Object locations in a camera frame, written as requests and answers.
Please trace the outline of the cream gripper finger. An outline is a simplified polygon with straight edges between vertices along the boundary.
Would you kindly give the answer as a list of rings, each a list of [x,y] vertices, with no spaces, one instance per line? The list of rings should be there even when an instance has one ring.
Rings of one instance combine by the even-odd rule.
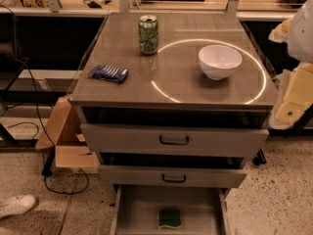
[[[268,124],[274,129],[291,128],[313,105],[313,64],[300,63],[278,76],[279,94]]]
[[[277,43],[287,43],[291,27],[291,19],[287,19],[277,25],[269,34],[268,38]]]

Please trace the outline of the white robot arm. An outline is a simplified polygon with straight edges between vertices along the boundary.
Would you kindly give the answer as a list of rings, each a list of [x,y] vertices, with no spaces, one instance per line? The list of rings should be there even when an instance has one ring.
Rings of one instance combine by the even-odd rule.
[[[313,0],[273,29],[269,39],[286,42],[288,54],[299,61],[293,71],[279,75],[279,96],[268,120],[274,129],[288,129],[313,104]]]

